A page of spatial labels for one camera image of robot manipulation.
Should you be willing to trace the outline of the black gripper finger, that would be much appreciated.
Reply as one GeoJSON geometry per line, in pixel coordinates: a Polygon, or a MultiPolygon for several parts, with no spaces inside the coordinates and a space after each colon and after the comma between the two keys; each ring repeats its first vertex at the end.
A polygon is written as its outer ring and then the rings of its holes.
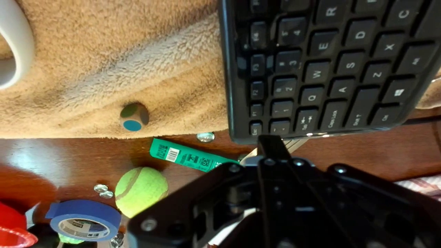
{"type": "Polygon", "coordinates": [[[261,199],[263,210],[266,248],[279,248],[283,231],[279,230],[283,213],[283,172],[290,154],[280,136],[258,137],[258,152],[263,155],[258,165],[261,199]]]}

